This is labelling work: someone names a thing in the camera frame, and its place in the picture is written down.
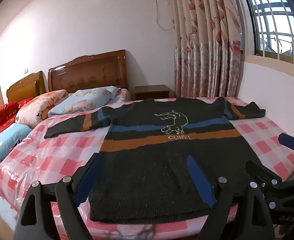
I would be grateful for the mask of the black striped knit sweater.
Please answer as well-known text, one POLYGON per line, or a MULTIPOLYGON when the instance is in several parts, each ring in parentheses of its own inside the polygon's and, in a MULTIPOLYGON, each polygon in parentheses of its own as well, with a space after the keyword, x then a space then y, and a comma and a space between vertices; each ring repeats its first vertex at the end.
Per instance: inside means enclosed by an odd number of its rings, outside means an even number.
POLYGON ((224 177, 236 198, 244 193, 251 181, 245 165, 259 159, 232 122, 264 116, 254 102, 237 106, 225 98, 145 100, 67 119, 50 127, 45 138, 108 127, 100 174, 88 197, 90 219, 167 223, 210 210, 187 170, 189 155, 212 183, 224 177))

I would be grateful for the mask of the pink checkered bed sheet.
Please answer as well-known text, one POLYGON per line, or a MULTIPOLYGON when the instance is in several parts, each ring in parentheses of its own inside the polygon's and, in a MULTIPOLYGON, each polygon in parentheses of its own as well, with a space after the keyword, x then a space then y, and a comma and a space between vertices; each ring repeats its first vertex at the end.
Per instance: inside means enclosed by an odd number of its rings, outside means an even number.
MULTIPOLYGON (((68 133, 47 139, 47 129, 67 119, 56 115, 38 124, 31 133, 5 157, 0 164, 0 209, 2 219, 11 228, 31 183, 55 183, 72 175, 98 152, 107 134, 107 128, 68 133)), ((294 151, 278 142, 282 132, 269 118, 236 120, 234 127, 248 142, 261 163, 283 180, 294 174, 294 151)), ((157 225, 105 224, 89 219, 90 206, 79 207, 86 226, 94 239, 176 239, 200 232, 205 217, 157 225)))

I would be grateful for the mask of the light blue cloud pillow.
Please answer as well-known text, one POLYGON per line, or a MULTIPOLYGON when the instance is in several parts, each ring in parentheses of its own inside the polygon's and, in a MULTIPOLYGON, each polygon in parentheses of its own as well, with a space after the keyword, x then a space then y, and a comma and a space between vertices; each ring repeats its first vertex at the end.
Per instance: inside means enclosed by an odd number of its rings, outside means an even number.
POLYGON ((10 153, 17 141, 24 140, 32 129, 23 124, 13 123, 0 133, 0 163, 10 153))

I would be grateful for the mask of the window with metal grille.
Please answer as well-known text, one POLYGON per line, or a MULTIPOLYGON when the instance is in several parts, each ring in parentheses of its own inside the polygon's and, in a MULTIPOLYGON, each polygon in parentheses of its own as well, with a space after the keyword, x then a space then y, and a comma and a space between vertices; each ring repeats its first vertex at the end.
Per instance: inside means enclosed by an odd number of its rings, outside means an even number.
POLYGON ((294 64, 294 9, 287 0, 246 0, 255 55, 294 64))

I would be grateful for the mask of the orange floral pillow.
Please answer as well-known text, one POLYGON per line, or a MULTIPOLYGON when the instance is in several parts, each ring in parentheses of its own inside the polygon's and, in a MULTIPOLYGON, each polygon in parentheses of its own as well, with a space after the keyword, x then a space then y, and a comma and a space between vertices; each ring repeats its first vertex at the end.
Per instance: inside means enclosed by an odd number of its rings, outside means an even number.
POLYGON ((48 118, 48 112, 68 98, 66 90, 56 90, 41 94, 23 105, 18 111, 15 123, 35 128, 39 123, 48 118))

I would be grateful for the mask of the red blanket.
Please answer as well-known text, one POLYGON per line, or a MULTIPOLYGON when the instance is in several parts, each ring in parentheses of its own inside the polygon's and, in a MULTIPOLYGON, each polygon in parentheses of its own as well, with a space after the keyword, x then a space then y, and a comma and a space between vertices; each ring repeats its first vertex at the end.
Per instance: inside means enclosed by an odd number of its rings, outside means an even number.
POLYGON ((0 133, 15 122, 18 111, 33 98, 27 98, 19 102, 9 102, 0 107, 0 133))

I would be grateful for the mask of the blue floral pillow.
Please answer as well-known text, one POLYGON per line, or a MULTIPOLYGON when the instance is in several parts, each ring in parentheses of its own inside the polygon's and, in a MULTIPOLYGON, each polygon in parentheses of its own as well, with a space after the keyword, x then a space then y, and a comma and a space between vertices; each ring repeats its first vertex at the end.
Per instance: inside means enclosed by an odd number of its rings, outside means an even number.
POLYGON ((108 104, 110 100, 113 100, 119 90, 120 88, 115 86, 77 90, 53 107, 48 112, 48 117, 86 112, 102 107, 108 104))

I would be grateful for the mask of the light wooden headboard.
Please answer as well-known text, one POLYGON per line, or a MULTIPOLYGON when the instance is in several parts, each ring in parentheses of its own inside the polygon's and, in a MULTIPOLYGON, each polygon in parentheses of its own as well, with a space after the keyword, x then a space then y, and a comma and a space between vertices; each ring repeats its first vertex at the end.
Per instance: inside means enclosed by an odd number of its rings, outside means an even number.
POLYGON ((46 86, 43 71, 32 73, 16 83, 12 84, 6 91, 8 102, 22 101, 29 98, 35 98, 45 94, 46 86))

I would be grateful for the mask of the pink floral curtain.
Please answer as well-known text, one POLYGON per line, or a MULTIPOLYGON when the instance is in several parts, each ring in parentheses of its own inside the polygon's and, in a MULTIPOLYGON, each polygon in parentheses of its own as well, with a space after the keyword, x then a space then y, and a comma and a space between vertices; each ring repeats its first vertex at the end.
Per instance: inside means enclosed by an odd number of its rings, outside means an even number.
POLYGON ((176 96, 234 97, 241 64, 241 24, 236 0, 170 2, 176 96))

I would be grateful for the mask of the wooden nightstand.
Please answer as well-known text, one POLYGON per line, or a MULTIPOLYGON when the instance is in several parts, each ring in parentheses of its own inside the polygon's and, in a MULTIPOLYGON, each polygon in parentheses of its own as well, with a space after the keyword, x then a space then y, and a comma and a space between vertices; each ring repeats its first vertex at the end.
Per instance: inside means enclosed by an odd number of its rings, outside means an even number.
POLYGON ((135 100, 168 99, 174 97, 173 90, 166 85, 136 86, 134 90, 135 100))

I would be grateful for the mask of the pink floral quilt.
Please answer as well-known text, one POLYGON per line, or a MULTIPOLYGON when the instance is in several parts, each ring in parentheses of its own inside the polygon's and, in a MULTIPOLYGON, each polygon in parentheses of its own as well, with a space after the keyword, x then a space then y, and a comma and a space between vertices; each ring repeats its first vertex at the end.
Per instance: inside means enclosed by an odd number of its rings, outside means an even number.
POLYGON ((110 99, 108 101, 108 104, 127 102, 130 100, 131 100, 130 92, 127 89, 122 88, 118 90, 116 96, 113 99, 110 99))

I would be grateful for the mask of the dark wooden headboard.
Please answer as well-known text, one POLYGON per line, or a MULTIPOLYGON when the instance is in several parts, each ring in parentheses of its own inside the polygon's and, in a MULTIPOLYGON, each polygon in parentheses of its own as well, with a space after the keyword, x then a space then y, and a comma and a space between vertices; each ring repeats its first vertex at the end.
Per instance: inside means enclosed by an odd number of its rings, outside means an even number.
POLYGON ((80 89, 106 86, 129 87, 125 50, 80 56, 48 70, 50 92, 64 89, 74 93, 80 89))

